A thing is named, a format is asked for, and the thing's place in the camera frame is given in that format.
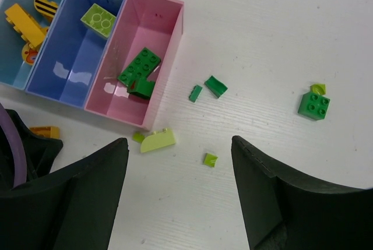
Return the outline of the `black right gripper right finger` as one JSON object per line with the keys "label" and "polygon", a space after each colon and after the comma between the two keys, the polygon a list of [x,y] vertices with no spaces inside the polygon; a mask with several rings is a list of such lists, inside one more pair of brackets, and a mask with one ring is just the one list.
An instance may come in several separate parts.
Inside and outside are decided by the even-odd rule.
{"label": "black right gripper right finger", "polygon": [[251,249],[371,249],[372,190],[315,178],[234,136],[231,156]]}

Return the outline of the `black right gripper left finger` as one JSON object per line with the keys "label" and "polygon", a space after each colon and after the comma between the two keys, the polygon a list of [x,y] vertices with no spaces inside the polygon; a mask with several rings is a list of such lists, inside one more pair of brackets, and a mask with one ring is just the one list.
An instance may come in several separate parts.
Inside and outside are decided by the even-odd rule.
{"label": "black right gripper left finger", "polygon": [[128,164],[119,138],[1,192],[1,249],[107,249]]}

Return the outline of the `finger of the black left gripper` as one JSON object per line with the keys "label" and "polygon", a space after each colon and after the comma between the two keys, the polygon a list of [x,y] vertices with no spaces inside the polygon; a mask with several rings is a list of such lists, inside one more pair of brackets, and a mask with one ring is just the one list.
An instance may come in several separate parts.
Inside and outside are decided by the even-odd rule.
{"label": "finger of the black left gripper", "polygon": [[19,114],[1,107],[1,188],[47,175],[63,148],[59,139],[34,134]]}

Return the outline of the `yellow square brick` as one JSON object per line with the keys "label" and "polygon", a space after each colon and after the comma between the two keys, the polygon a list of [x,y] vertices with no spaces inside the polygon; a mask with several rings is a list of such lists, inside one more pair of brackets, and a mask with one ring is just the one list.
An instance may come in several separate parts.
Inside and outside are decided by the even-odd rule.
{"label": "yellow square brick", "polygon": [[57,126],[35,126],[29,128],[34,134],[44,138],[60,138],[60,129]]}

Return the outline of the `yellow butterfly round brick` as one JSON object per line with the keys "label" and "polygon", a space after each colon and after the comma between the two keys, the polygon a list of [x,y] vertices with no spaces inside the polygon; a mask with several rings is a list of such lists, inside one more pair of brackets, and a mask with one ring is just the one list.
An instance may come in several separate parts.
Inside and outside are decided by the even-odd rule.
{"label": "yellow butterfly round brick", "polygon": [[28,44],[25,44],[22,48],[22,59],[28,65],[32,66],[34,64],[37,54],[38,52],[31,49]]}

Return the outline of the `dark green heart brick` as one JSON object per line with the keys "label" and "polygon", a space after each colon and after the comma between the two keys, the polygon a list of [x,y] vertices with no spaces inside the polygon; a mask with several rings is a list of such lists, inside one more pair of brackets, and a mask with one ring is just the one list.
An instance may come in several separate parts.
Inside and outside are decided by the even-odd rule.
{"label": "dark green heart brick", "polygon": [[152,96],[155,83],[155,81],[148,81],[147,78],[144,77],[136,78],[130,82],[127,92],[131,95],[149,100]]}

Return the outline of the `yellow curved studded brick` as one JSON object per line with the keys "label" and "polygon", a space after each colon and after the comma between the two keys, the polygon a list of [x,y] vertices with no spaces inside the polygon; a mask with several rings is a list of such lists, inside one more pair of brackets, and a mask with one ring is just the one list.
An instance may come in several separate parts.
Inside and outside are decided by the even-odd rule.
{"label": "yellow curved studded brick", "polygon": [[13,26],[21,38],[35,51],[39,51],[47,35],[49,27],[40,24],[18,3],[5,11],[6,21]]}

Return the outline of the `dark green plate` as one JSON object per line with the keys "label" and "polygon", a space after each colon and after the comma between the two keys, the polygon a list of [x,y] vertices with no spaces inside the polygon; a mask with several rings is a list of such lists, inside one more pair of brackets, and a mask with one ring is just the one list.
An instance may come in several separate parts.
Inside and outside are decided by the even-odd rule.
{"label": "dark green plate", "polygon": [[117,77],[118,81],[129,86],[130,82],[136,78],[147,78],[161,63],[161,58],[144,47],[131,63]]}

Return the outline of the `yellow black striped brick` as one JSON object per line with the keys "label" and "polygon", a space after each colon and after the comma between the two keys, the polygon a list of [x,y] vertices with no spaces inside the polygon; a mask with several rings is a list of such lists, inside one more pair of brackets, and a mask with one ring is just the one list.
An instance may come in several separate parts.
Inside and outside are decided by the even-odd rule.
{"label": "yellow black striped brick", "polygon": [[58,10],[58,4],[49,0],[34,0],[35,10],[44,16],[50,23],[53,21],[54,16]]}

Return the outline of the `light green 2x2 brick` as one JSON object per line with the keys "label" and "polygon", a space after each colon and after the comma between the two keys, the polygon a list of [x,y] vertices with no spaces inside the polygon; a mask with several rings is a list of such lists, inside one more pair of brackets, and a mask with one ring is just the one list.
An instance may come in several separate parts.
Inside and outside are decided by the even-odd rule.
{"label": "light green 2x2 brick", "polygon": [[108,39],[114,27],[116,16],[94,3],[80,18],[80,21],[103,39]]}

